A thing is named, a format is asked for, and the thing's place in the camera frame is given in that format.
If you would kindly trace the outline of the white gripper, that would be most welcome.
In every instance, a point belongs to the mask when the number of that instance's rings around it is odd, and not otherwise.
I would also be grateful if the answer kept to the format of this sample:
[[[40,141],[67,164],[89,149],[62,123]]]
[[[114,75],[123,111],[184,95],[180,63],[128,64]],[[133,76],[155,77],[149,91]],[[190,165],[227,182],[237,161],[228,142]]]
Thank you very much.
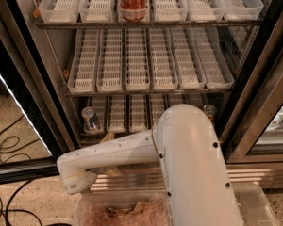
[[[101,143],[111,141],[115,138],[114,133],[107,133]],[[91,171],[83,171],[74,175],[61,175],[63,188],[69,195],[74,195],[88,189],[96,180],[97,174]]]

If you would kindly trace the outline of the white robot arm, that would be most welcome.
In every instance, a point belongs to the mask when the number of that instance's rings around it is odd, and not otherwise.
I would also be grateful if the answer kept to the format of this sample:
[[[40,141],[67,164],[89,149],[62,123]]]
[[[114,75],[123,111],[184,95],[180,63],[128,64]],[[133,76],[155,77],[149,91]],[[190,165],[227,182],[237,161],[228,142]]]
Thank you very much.
[[[174,226],[243,226],[212,122],[193,105],[174,105],[151,130],[71,151],[58,158],[70,195],[106,166],[158,161]]]

